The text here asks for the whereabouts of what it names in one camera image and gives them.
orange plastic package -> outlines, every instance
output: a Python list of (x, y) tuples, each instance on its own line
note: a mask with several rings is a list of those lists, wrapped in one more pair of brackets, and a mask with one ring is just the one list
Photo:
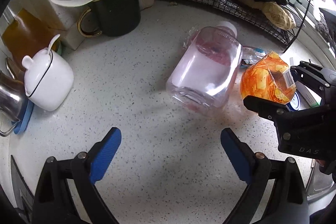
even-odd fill
[(286, 104), (292, 100), (295, 90), (289, 66), (273, 51), (247, 68), (240, 81), (240, 93), (243, 99), (252, 95)]

metal kettle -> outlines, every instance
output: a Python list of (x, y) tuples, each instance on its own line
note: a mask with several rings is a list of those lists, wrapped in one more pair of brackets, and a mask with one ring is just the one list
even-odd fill
[(11, 79), (0, 71), (0, 111), (15, 122), (6, 132), (0, 130), (0, 136), (6, 137), (14, 130), (23, 119), (27, 104), (28, 98), (23, 82)]

amber liquid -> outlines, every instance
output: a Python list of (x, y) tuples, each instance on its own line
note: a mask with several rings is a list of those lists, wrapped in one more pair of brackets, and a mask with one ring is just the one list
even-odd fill
[(2, 35), (5, 46), (13, 55), (13, 60), (25, 71), (21, 62), (25, 55), (33, 57), (39, 50), (48, 47), (54, 37), (45, 23), (22, 9)]

speckled countertop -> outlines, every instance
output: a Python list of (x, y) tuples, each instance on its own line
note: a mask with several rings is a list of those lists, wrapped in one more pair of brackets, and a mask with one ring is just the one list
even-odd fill
[[(9, 154), (30, 189), (35, 192), (47, 157), (63, 160), (88, 151), (115, 126), (122, 143), (96, 186), (120, 223), (223, 222), (246, 185), (221, 147), (221, 130), (230, 127), (268, 158), (287, 157), (277, 150), (273, 124), (243, 106), (241, 74), (225, 114), (217, 120), (185, 110), (165, 92), (188, 31), (195, 25), (215, 25), (223, 16), (156, 1), (128, 35), (86, 39), (76, 51), (65, 49), (63, 57), (75, 74), (68, 97), (54, 112), (35, 107), (26, 132), (10, 136)], [(226, 19), (237, 26), (243, 45), (279, 50), (262, 31)], [(285, 61), (289, 57), (318, 63), (299, 42), (283, 55)], [(307, 182), (311, 160), (295, 158)], [(254, 220), (261, 217), (271, 188)]]

metal screw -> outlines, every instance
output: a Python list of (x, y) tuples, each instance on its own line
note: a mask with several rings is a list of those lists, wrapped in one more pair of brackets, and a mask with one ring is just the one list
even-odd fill
[(291, 134), (289, 134), (289, 133), (284, 133), (283, 135), (282, 135), (282, 138), (284, 139), (284, 140), (289, 140), (290, 138), (291, 138)]
[(295, 163), (295, 159), (292, 158), (292, 157), (288, 157), (288, 161), (289, 161), (290, 163)]
[(52, 163), (53, 161), (54, 161), (54, 157), (49, 157), (49, 158), (47, 158), (47, 163)]
[(283, 109), (281, 109), (281, 108), (278, 108), (277, 109), (277, 114), (278, 115), (282, 115), (284, 113), (284, 110)]
[(80, 152), (80, 153), (77, 155), (77, 158), (80, 158), (80, 159), (84, 159), (84, 158), (86, 158), (86, 152)]
[(255, 156), (258, 158), (258, 159), (263, 159), (265, 158), (265, 155), (261, 152), (256, 152)]

